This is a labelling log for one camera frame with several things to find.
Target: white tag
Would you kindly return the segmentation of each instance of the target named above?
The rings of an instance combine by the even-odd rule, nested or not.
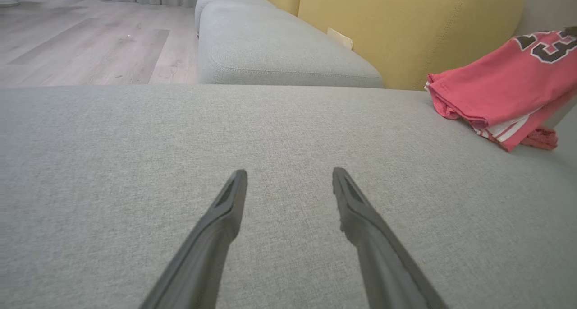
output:
[[[343,34],[339,33],[338,31],[328,28],[326,31],[328,37],[334,39],[334,41],[338,42],[340,45],[348,48],[349,50],[353,49],[353,40],[344,36]]]

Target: paper tag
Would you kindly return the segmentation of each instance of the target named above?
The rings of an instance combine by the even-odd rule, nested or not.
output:
[[[353,40],[344,36],[343,34],[339,33],[338,31],[329,27],[328,30],[326,31],[326,35],[328,35],[328,37],[334,39],[334,41],[338,42],[340,45],[348,48],[349,50],[353,49]]]

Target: floor plank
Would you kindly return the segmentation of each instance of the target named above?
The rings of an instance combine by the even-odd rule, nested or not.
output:
[[[20,0],[0,9],[0,88],[194,83],[194,9]]]

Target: wall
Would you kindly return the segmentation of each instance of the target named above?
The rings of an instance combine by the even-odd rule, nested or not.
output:
[[[577,167],[577,129],[575,128],[577,128],[577,107],[573,107],[569,114],[555,126],[559,146],[554,152]]]
[[[577,0],[525,0],[517,34],[577,26]]]
[[[301,0],[298,16],[353,40],[393,89],[465,66],[511,38],[523,0]]]

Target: gray sofa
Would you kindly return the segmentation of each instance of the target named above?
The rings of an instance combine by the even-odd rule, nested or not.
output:
[[[425,92],[250,85],[0,91],[6,308],[134,308],[232,171],[218,308],[366,308],[346,168],[451,308],[577,306],[577,172]]]
[[[369,62],[267,0],[198,0],[198,83],[382,88]]]

